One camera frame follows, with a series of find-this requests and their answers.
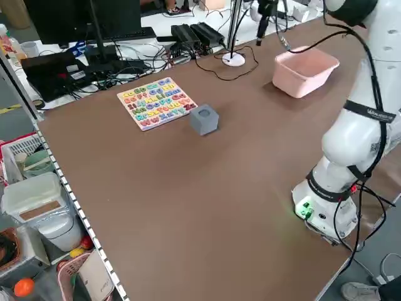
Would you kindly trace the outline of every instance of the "table surface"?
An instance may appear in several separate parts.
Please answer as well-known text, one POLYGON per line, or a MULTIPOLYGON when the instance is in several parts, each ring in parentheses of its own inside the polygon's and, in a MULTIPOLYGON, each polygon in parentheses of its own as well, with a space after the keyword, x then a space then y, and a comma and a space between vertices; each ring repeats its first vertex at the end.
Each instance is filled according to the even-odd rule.
MULTIPOLYGON (((331 32, 318 19, 285 35, 295 47, 331 32)), ((296 100, 271 83, 277 37, 250 45, 260 65, 236 81, 190 62, 51 110, 38 124, 130 300, 310 301, 349 255, 304 227, 291 189, 320 159, 362 48, 349 36, 321 45, 340 66, 296 100), (186 116, 141 132, 117 93, 164 77, 213 107, 219 130, 201 137, 186 116)), ((213 56, 199 64, 234 77, 253 65, 246 51, 240 68, 213 56)), ((399 155, 370 183, 390 199, 401 191, 399 155)), ((371 202, 365 227, 380 216, 371 202)))

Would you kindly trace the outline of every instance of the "white storage bin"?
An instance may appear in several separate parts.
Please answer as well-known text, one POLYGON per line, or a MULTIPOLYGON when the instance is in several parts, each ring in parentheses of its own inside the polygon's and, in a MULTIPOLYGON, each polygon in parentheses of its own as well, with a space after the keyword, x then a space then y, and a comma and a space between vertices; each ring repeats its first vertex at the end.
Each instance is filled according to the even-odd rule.
POLYGON ((61 210, 68 199, 58 177, 47 172, 4 188, 1 211, 20 223, 34 223, 53 211, 61 210))
POLYGON ((79 246, 83 233, 72 217, 68 195, 52 172, 5 187, 1 211, 38 229, 61 251, 79 246))

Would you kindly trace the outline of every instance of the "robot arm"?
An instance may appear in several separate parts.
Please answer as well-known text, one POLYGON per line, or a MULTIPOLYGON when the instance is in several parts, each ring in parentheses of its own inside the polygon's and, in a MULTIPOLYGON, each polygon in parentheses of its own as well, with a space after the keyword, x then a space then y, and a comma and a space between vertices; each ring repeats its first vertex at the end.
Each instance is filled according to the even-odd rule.
POLYGON ((357 225, 357 209, 348 192, 357 180, 350 166, 365 172, 374 162, 381 138, 378 120, 387 118, 388 154, 401 142, 401 1, 325 0, 330 15, 350 26, 362 25, 369 34, 381 88, 383 112, 378 112, 372 88, 372 71, 367 59, 360 63, 355 84, 336 122, 323 136, 324 156, 293 189, 296 214, 327 236, 348 236, 357 225), (364 114, 353 110, 362 109, 364 114))

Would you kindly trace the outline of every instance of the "orange fruit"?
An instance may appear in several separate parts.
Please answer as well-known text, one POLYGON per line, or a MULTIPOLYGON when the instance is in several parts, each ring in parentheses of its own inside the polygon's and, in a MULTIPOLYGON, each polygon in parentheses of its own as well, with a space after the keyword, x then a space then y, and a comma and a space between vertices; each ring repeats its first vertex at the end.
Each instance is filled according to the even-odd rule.
POLYGON ((21 279, 14 287, 14 293, 17 297, 26 297, 33 292, 35 282, 30 278, 21 279))

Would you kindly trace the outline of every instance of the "floor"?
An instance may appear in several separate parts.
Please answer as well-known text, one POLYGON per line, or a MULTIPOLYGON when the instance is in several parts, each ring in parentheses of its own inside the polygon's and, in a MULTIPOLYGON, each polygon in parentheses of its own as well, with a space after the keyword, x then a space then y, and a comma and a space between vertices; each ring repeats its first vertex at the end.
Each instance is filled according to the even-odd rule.
MULTIPOLYGON (((7 24, 4 15, 0 13, 0 23, 7 24)), ((24 30, 13 30, 9 27, 11 35, 18 41, 38 40, 38 35, 33 28, 24 30)), ((0 78, 0 108, 15 104, 16 101, 11 92, 5 85, 4 80, 0 78)), ((12 112, 0 115, 0 139, 9 140, 19 135, 31 132, 33 127, 25 116, 23 110, 14 110, 12 112)), ((401 226, 401 208, 391 209, 388 212, 388 220, 385 226, 366 244, 365 248, 357 254, 359 259, 374 275, 380 274, 380 262, 387 253, 401 254, 401 236, 398 229, 401 226)), ((401 275, 401 260, 393 258, 387 264, 388 274, 401 275)), ((353 263, 352 266, 342 275, 340 275, 327 290, 322 301, 341 301, 340 287, 343 283, 355 281, 370 283, 368 274, 359 265, 353 263)))

